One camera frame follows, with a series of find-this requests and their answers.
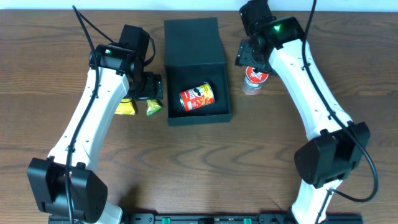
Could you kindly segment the green snack packet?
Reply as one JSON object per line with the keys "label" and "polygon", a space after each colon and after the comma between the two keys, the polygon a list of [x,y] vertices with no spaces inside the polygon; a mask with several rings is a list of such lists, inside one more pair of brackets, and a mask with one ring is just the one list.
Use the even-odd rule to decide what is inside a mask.
{"label": "green snack packet", "polygon": [[163,108],[162,103],[159,100],[147,100],[146,101],[146,115],[152,116]]}

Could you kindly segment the yellow snack packet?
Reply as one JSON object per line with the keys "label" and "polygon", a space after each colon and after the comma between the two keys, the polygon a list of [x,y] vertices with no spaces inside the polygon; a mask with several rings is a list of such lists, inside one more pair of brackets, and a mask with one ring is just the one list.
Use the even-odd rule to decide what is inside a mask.
{"label": "yellow snack packet", "polygon": [[131,98],[122,99],[114,113],[134,116],[136,114],[136,109],[134,107],[133,100]]}

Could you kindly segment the silver Pringles can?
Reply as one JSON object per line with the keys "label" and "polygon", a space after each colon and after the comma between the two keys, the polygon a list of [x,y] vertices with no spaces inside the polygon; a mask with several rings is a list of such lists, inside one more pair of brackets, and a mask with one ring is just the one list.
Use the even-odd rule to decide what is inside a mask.
{"label": "silver Pringles can", "polygon": [[254,67],[247,67],[245,70],[242,91],[247,95],[258,94],[268,77],[268,73],[258,72]]}

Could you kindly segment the red Pringles can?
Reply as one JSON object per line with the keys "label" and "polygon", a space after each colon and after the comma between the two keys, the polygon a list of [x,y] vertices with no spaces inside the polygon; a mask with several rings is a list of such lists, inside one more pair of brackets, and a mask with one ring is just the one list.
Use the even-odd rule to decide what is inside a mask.
{"label": "red Pringles can", "polygon": [[183,109],[188,112],[215,102],[215,96],[209,83],[181,91],[179,94]]}

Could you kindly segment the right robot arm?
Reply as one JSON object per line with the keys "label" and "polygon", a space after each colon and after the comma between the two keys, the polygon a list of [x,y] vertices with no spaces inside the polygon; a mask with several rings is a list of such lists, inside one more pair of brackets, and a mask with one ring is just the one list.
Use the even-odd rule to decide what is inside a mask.
{"label": "right robot arm", "polygon": [[308,27],[294,17],[276,18],[267,1],[249,1],[239,10],[247,35],[235,63],[244,66],[243,91],[258,92],[269,75],[277,75],[291,96],[305,128],[307,143],[294,155],[301,177],[297,198],[282,214],[265,213],[260,223],[362,223],[360,215],[327,214],[333,195],[368,159],[370,132],[355,123],[334,98],[313,61]]}

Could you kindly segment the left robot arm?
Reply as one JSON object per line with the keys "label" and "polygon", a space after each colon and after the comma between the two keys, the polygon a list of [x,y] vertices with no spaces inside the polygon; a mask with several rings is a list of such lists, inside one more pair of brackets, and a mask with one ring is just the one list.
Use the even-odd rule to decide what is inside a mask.
{"label": "left robot arm", "polygon": [[123,210],[107,201],[108,188],[96,175],[101,147],[124,98],[161,100],[162,79],[147,72],[154,40],[141,27],[125,25],[118,42],[90,53],[88,77],[78,106],[46,159],[33,158],[29,183],[41,212],[71,223],[121,223]]}

